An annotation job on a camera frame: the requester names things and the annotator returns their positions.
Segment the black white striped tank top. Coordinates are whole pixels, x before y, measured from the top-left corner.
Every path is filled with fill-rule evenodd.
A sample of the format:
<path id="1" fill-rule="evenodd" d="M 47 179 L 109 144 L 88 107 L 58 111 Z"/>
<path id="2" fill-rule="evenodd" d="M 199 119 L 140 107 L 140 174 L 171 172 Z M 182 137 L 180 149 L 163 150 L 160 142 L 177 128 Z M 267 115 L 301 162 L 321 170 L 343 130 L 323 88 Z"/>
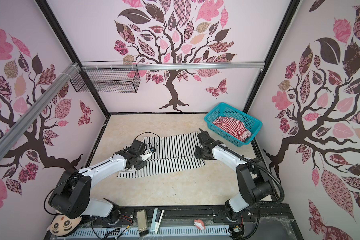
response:
<path id="1" fill-rule="evenodd" d="M 205 161 L 195 157 L 196 147 L 201 145 L 197 135 L 198 132 L 192 132 L 163 138 L 144 137 L 143 142 L 157 151 L 146 160 L 147 165 L 141 170 L 120 171 L 118 178 L 150 177 L 203 167 Z"/>

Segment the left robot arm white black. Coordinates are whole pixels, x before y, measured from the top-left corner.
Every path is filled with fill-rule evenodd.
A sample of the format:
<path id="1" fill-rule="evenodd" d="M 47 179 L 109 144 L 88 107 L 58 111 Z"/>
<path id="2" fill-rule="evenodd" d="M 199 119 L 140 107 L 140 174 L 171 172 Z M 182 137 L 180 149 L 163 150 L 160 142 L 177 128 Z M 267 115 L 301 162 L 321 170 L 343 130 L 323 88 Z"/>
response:
<path id="1" fill-rule="evenodd" d="M 51 192 L 49 206 L 70 219 L 81 216 L 118 218 L 118 206 L 108 200 L 91 198 L 92 188 L 120 171 L 131 168 L 139 171 L 156 151 L 157 148 L 149 148 L 147 144 L 134 140 L 129 147 L 96 165 L 66 170 Z"/>

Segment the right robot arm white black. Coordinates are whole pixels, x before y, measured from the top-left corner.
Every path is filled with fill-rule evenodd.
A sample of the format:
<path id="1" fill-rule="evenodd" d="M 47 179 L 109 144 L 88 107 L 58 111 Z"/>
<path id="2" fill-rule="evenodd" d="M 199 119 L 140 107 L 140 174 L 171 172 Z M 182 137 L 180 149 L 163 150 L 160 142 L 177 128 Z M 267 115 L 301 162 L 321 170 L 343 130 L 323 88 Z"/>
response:
<path id="1" fill-rule="evenodd" d="M 214 140 L 207 131 L 200 130 L 197 137 L 200 142 L 200 146 L 195 150 L 197 159 L 219 161 L 236 173 L 239 192 L 225 203 L 229 220 L 238 219 L 244 210 L 253 208 L 280 186 L 259 158 L 241 156 L 223 142 Z"/>

